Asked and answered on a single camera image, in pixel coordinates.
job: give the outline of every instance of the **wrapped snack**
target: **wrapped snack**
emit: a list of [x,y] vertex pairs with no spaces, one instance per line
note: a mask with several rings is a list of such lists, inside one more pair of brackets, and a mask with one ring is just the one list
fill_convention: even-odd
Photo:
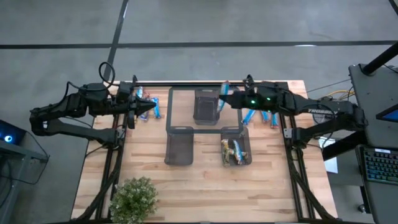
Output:
[[239,146],[239,143],[236,140],[234,141],[234,156],[236,159],[236,162],[238,162],[238,165],[242,165],[242,161],[246,160],[248,158],[248,153],[247,152],[243,152],[241,147]]
[[156,106],[154,107],[154,114],[155,114],[155,118],[159,119],[162,118],[162,116],[160,115],[160,109],[159,109],[159,99],[158,97],[153,97],[150,99],[152,102],[156,103]]
[[255,110],[249,110],[249,112],[246,114],[246,116],[244,117],[244,119],[242,121],[243,125],[248,125],[249,124],[249,122],[250,122],[250,120],[253,117],[255,112],[256,112]]
[[[229,90],[229,81],[223,82],[221,84],[221,89],[220,89],[220,95],[227,95]],[[223,107],[225,105],[225,102],[221,99],[218,99],[218,106],[217,106],[217,112],[221,112],[223,110]]]
[[266,111],[261,111],[261,114],[262,114],[262,122],[268,122],[269,121],[268,113]]
[[138,90],[137,90],[136,95],[137,95],[139,98],[142,98],[143,94],[144,94],[144,87],[142,87],[142,86],[138,87]]
[[[144,92],[143,95],[144,95],[144,99],[145,100],[147,100],[147,101],[151,100],[149,93]],[[139,117],[140,117],[141,120],[147,121],[148,120],[148,115],[149,115],[149,110],[146,111],[145,113],[141,114]]]
[[278,128],[278,117],[277,117],[278,113],[274,113],[272,115],[272,120],[271,120],[271,128]]

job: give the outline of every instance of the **metal pole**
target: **metal pole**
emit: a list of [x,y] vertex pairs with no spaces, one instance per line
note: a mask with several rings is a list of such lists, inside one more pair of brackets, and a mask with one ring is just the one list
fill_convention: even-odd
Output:
[[398,55],[398,42],[389,47],[385,52],[362,68],[365,75],[372,76],[374,71]]

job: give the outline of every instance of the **cable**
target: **cable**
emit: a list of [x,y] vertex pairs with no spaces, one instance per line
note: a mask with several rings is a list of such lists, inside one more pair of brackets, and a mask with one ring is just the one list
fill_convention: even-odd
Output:
[[88,155],[90,155],[91,153],[97,151],[98,149],[101,149],[102,147],[104,147],[104,146],[102,145],[102,146],[100,146],[100,147],[98,147],[98,148],[92,150],[91,152],[87,153],[87,154],[85,155],[85,158],[87,158]]
[[77,122],[79,122],[79,123],[81,123],[81,124],[85,124],[85,125],[87,125],[87,126],[93,128],[90,124],[88,124],[88,123],[86,123],[86,122],[84,122],[84,121],[80,121],[80,120],[78,120],[78,119],[76,119],[76,118],[71,118],[71,117],[69,117],[69,116],[66,116],[66,117],[64,117],[64,118],[77,121]]
[[[351,86],[351,88],[349,89],[349,92],[354,88],[354,86]],[[349,101],[349,94],[347,96],[347,101]]]
[[33,136],[33,134],[31,134],[30,132],[26,132],[26,133],[28,133],[32,138],[33,138],[33,140],[36,142],[36,144],[40,147],[40,149],[43,151],[43,153],[45,154],[45,156],[47,157],[47,160],[50,158],[50,156],[47,154],[47,152],[43,149],[43,147],[39,144],[39,142],[36,140],[36,138]]
[[[111,82],[108,82],[108,81],[104,78],[104,76],[102,76],[101,68],[102,68],[103,65],[109,65],[109,66],[111,67],[112,74],[113,74],[113,78],[112,78],[112,81],[111,81]],[[99,73],[99,77],[101,77],[102,81],[106,82],[107,84],[112,85],[112,86],[120,86],[120,85],[118,85],[118,84],[113,84],[113,81],[114,81],[114,79],[116,78],[116,72],[114,71],[114,67],[113,67],[109,62],[103,62],[103,63],[101,63],[101,64],[99,65],[99,67],[98,67],[98,73]]]
[[343,81],[340,81],[340,82],[332,83],[330,85],[326,85],[326,86],[319,87],[319,88],[316,88],[316,89],[313,89],[313,90],[309,90],[309,91],[307,91],[307,93],[310,93],[310,92],[315,91],[315,90],[320,90],[322,88],[326,88],[326,87],[329,87],[329,86],[332,86],[332,85],[336,85],[336,84],[339,84],[339,83],[347,82],[348,80],[351,80],[351,79],[346,79],[346,80],[343,80]]
[[394,69],[388,67],[386,64],[384,64],[384,66],[385,66],[386,68],[388,68],[389,70],[391,70],[391,71],[393,71],[393,72],[395,72],[395,73],[398,73],[398,71],[396,71],[396,70],[394,70]]
[[336,90],[336,91],[333,91],[333,92],[327,94],[326,96],[331,96],[331,95],[334,95],[336,93],[350,93],[350,92],[348,90]]
[[67,97],[68,92],[69,92],[69,84],[67,83],[67,88],[65,89],[65,93],[63,94],[62,99],[58,103],[56,103],[56,104],[54,104],[52,106],[49,106],[49,108],[47,108],[47,110],[51,110],[52,108],[56,108],[57,106],[59,106],[65,100],[65,98]]

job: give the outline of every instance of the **glowing blue light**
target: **glowing blue light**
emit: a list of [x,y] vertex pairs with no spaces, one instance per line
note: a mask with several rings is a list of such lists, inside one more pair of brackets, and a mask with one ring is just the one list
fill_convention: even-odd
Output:
[[5,142],[11,142],[12,141],[12,137],[11,136],[6,136],[4,137]]

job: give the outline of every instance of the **computer monitor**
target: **computer monitor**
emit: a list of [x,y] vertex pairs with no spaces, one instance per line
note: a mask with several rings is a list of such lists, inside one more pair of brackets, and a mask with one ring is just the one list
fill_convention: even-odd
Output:
[[376,115],[377,119],[398,123],[398,104]]
[[0,120],[0,141],[19,146],[26,131],[10,123]]

